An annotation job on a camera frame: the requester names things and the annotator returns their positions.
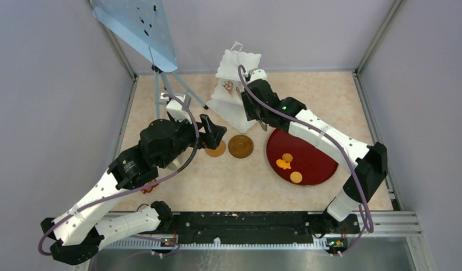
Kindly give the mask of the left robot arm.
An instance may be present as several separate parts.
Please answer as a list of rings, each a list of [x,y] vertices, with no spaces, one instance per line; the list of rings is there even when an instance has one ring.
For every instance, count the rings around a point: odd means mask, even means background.
[[[187,148],[216,149],[227,129],[208,115],[199,121],[172,117],[157,119],[141,131],[138,144],[123,151],[106,169],[95,186],[69,211],[41,222],[44,236],[53,240],[49,256],[68,265],[84,263],[101,249],[146,231],[166,233],[173,214],[165,202],[155,201],[142,210],[105,219],[123,197],[156,186],[161,168],[166,168]]]

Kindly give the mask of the white strawberry cake slice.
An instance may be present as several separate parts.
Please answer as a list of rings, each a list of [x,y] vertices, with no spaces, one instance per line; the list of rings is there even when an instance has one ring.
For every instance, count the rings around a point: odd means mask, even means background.
[[[234,89],[234,83],[233,81],[225,81],[224,84],[223,84],[223,88],[231,95],[232,94],[232,91]]]

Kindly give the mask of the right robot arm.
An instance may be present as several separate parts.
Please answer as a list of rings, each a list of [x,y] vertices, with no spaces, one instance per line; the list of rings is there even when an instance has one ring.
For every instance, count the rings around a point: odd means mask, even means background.
[[[280,99],[267,80],[241,81],[241,93],[246,116],[273,128],[284,130],[317,148],[346,167],[350,176],[338,195],[326,207],[322,218],[324,228],[339,232],[346,218],[358,209],[365,230],[374,231],[368,202],[388,175],[387,147],[352,139],[317,117],[295,98]]]

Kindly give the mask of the metal serving tongs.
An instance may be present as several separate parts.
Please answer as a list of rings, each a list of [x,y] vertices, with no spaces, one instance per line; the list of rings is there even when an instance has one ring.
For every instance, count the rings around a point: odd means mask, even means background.
[[[246,102],[247,98],[242,97],[242,94],[245,94],[245,92],[242,91],[242,88],[235,87],[235,92],[237,93],[237,97],[240,100],[241,104],[241,109],[239,110],[239,114],[236,117],[236,123],[233,125],[240,133],[244,134],[246,133],[251,127],[253,127],[255,124],[259,124],[259,126],[266,132],[268,130],[268,125],[263,123],[260,120],[254,120],[251,117],[248,117],[247,111],[246,111]]]

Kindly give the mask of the orange chip cookie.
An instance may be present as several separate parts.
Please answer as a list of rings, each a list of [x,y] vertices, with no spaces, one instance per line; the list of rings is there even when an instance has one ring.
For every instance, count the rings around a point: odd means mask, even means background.
[[[293,161],[293,156],[292,156],[292,154],[285,153],[285,154],[283,154],[282,159],[286,163],[291,163]]]

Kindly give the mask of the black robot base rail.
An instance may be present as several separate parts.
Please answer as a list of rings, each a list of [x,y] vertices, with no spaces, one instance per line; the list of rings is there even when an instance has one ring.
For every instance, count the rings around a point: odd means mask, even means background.
[[[331,235],[361,231],[357,215],[342,222],[322,213],[293,212],[180,212],[152,235],[168,234],[181,244],[311,244]]]

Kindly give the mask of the orange fish-shaped cookie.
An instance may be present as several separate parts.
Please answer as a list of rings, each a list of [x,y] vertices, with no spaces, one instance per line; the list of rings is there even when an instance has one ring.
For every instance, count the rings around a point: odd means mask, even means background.
[[[291,165],[290,165],[290,162],[287,162],[283,159],[277,159],[276,160],[276,165],[283,169],[283,170],[286,170],[286,169],[291,169]]]

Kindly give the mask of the round tan biscuit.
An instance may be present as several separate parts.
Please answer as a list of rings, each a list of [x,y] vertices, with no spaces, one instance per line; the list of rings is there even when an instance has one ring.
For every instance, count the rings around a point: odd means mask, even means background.
[[[303,176],[300,172],[294,171],[290,174],[290,181],[292,183],[301,183],[303,181]]]

